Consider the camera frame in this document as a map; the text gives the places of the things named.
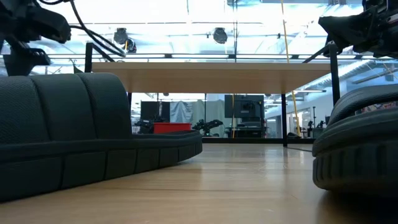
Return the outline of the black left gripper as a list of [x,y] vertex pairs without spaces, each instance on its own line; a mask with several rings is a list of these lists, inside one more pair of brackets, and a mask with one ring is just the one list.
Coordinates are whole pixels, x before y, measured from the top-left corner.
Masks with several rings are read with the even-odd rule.
[[[40,39],[28,22],[31,9],[40,7],[36,0],[0,0],[0,40],[15,37],[22,42]],[[61,44],[71,38],[71,28],[67,20],[59,13],[39,8],[37,25],[42,36]]]

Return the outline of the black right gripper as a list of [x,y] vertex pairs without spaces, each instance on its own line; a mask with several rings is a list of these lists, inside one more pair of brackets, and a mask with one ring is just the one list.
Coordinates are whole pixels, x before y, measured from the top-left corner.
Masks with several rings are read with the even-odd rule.
[[[363,12],[357,15],[319,18],[318,24],[327,33],[325,44],[335,44],[340,52],[352,46],[359,54],[398,58],[398,0],[362,0],[362,6]],[[369,31],[373,16],[375,28]]]

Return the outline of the black foam slide sandal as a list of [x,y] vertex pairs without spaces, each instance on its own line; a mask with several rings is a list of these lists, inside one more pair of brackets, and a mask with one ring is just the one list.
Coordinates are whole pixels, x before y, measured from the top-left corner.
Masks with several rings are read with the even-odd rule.
[[358,88],[334,105],[312,146],[313,183],[332,192],[398,197],[398,107],[355,115],[398,101],[398,84]]
[[173,166],[198,131],[134,134],[111,73],[0,77],[0,203]]

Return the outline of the black ceiling spotlight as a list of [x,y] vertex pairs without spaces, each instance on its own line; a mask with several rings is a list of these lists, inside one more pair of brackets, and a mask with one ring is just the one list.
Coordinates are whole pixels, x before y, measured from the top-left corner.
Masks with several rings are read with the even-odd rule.
[[113,40],[119,45],[125,44],[125,42],[128,40],[126,28],[117,28],[116,32],[114,33]]
[[217,27],[213,33],[213,40],[218,44],[225,44],[228,40],[228,35],[223,27]]
[[125,42],[125,51],[129,54],[135,54],[137,52],[137,47],[133,39],[128,38]]

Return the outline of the colourful patchwork quilt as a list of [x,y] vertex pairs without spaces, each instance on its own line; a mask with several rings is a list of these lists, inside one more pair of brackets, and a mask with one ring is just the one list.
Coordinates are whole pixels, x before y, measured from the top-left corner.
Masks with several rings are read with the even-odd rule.
[[355,115],[368,113],[368,112],[372,112],[372,111],[376,111],[376,110],[386,110],[386,109],[396,108],[396,107],[398,107],[398,101],[376,103],[373,105],[365,106],[364,108],[361,108],[361,109],[355,111]]

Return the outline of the black background panel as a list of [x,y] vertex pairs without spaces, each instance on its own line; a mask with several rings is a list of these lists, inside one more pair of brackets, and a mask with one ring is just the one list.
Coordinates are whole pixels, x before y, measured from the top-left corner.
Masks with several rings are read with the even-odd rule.
[[161,119],[170,121],[170,102],[166,101],[142,101],[141,116],[143,120]]

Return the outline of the red plastic bin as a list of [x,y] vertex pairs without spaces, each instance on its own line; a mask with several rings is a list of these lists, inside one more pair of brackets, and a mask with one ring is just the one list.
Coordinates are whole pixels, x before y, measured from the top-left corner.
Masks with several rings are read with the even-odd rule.
[[154,134],[189,131],[191,129],[190,123],[154,123]]

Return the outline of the grey cover cloth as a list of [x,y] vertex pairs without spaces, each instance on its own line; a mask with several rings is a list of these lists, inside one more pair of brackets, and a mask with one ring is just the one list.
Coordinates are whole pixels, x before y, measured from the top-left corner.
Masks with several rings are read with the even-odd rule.
[[210,134],[225,137],[225,127],[229,125],[231,119],[224,116],[224,101],[173,101],[170,103],[170,122],[171,123],[190,123],[194,126],[200,120],[209,123],[213,120],[223,122],[221,126],[210,129]]

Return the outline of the wooden shelf black metal frame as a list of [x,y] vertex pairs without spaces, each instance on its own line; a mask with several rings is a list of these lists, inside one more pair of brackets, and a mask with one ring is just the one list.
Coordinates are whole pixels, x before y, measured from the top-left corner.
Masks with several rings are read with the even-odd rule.
[[125,90],[132,93],[273,93],[282,97],[296,88],[331,74],[332,99],[340,99],[336,45],[325,46],[329,63],[312,64],[312,55],[302,63],[188,63],[188,62],[114,62],[94,63],[93,52],[108,58],[99,47],[88,43],[85,50],[86,72],[108,72],[118,76]]

